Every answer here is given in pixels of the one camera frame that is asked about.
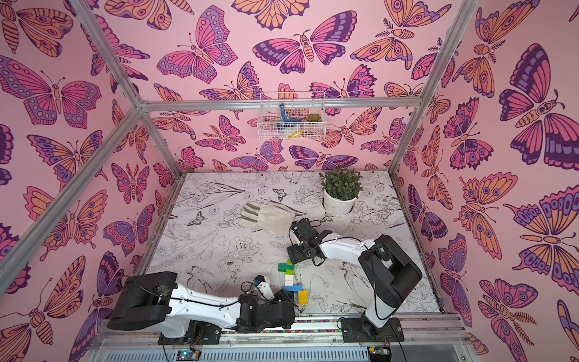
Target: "floral print table surface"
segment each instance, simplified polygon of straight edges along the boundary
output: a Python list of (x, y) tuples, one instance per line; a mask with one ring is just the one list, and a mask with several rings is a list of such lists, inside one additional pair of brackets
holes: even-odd
[[(242, 205), (255, 201), (292, 211), (296, 220), (321, 220), (318, 231), (362, 240), (389, 234), (426, 275), (388, 173), (361, 174), (363, 195), (353, 212), (342, 217), (324, 212), (317, 172), (189, 174), (171, 212), (175, 218), (168, 221), (148, 272), (171, 270), (178, 274), (177, 282), (223, 297), (240, 295), (242, 282), (266, 275), (277, 291), (284, 284), (277, 265), (286, 262), (285, 248), (291, 244), (288, 236), (240, 223)], [(300, 314), (362, 312), (373, 298), (363, 270), (337, 259), (326, 259), (319, 267), (302, 262), (296, 265), (295, 276), (309, 295), (307, 306), (297, 311)], [(399, 311), (439, 311), (426, 277)]]

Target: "wire basket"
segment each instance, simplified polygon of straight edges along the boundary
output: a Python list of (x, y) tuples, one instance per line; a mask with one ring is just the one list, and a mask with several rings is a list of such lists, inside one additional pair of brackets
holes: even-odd
[[(264, 98), (268, 93), (275, 93), (276, 96), (279, 94), (279, 92), (262, 92), (259, 96), (261, 104), (257, 120), (257, 132), (260, 140), (265, 141), (275, 137), (282, 140), (325, 140), (327, 121), (323, 92), (294, 92), (321, 93), (320, 98), (303, 98), (301, 100), (297, 98)], [(308, 122), (311, 115), (318, 115), (319, 121)]]

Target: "white flower pot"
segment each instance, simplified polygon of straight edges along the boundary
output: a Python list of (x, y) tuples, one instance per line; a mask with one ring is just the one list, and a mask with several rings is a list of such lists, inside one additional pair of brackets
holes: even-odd
[(324, 188), (324, 209), (332, 215), (347, 215), (354, 208), (354, 203), (358, 198), (352, 200), (339, 200), (330, 196)]

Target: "small succulent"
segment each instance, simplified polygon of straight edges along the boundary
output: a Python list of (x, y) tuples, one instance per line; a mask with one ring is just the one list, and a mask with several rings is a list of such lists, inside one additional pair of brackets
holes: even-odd
[(348, 201), (358, 197), (362, 187), (360, 186), (360, 172), (337, 167), (320, 173), (322, 186), (326, 192), (338, 200)]
[(321, 120), (322, 120), (322, 117), (319, 114), (312, 113), (309, 116), (307, 116), (308, 122), (319, 122)]

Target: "glove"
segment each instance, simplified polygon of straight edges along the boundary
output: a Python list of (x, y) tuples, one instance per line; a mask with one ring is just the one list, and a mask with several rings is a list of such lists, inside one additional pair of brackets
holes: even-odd
[(287, 235), (294, 215), (271, 205), (246, 203), (241, 211), (241, 222), (279, 236)]

